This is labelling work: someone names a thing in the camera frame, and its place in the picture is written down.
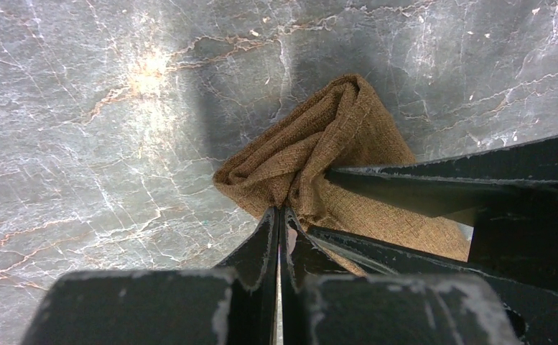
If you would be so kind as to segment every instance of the black bracket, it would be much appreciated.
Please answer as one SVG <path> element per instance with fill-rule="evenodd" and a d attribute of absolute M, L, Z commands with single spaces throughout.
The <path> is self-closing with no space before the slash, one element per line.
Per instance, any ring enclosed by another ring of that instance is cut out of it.
<path fill-rule="evenodd" d="M 558 344 L 558 137 L 405 167 L 340 168 L 343 188 L 474 226 L 469 262 L 342 231 L 289 207 L 210 270 L 74 272 L 23 344 Z M 349 274 L 320 246 L 360 265 Z"/>

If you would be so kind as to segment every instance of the brown burlap cloth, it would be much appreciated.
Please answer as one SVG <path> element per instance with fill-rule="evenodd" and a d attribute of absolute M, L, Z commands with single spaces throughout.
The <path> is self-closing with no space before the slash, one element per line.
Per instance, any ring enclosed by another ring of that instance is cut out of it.
<path fill-rule="evenodd" d="M 469 244 L 454 222 L 371 200 L 324 179 L 330 166 L 413 162 L 372 86 L 360 75 L 344 75 L 228 159 L 213 182 L 258 219 L 269 206 L 287 204 L 304 229 L 314 224 L 466 261 Z"/>

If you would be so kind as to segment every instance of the burlap sack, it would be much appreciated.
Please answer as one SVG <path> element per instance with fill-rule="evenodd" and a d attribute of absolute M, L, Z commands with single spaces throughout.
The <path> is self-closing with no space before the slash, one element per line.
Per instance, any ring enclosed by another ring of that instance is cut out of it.
<path fill-rule="evenodd" d="M 305 229 L 314 224 L 466 261 L 469 246 L 454 222 L 365 198 L 323 177 L 330 166 L 413 162 L 372 86 L 344 75 L 228 159 L 213 182 L 257 218 L 269 206 L 288 205 Z"/>

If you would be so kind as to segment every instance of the fabric fold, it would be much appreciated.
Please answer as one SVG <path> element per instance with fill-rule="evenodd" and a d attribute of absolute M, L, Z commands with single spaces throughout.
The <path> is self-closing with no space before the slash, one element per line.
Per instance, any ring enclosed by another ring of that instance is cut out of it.
<path fill-rule="evenodd" d="M 324 226 L 466 261 L 456 223 L 427 218 L 324 179 L 329 167 L 414 162 L 393 118 L 360 75 L 344 75 L 228 159 L 216 188 L 256 218 L 291 206 L 302 226 Z"/>

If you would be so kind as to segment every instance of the marble surface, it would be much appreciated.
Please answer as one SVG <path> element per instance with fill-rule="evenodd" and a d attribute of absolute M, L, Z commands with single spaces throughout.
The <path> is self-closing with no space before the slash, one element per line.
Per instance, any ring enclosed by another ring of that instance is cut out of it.
<path fill-rule="evenodd" d="M 213 171 L 343 73 L 421 160 L 558 134 L 558 1 L 0 0 L 0 344 L 64 272 L 218 262 Z"/>

